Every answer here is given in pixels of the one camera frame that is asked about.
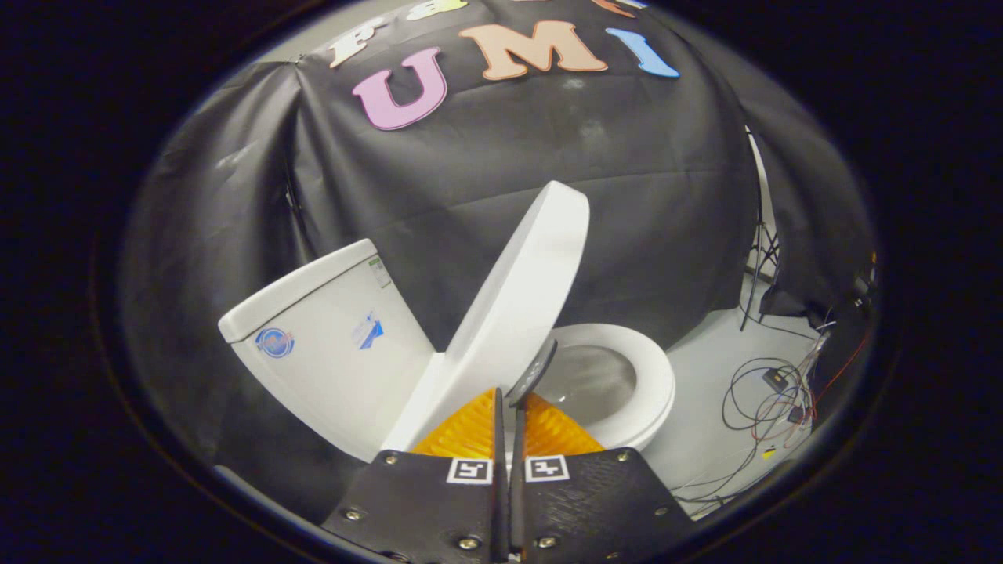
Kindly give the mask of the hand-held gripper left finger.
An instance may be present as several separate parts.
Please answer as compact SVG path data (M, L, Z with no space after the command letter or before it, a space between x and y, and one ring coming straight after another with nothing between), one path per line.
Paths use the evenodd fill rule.
M404 563L509 559L500 389L470 400L416 447L383 450L356 475L323 528Z

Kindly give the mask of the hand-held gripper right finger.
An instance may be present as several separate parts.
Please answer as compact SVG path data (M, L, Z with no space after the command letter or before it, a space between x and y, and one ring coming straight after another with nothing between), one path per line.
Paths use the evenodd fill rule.
M650 563L696 532L634 447L605 447L527 394L515 403L509 550L522 563Z

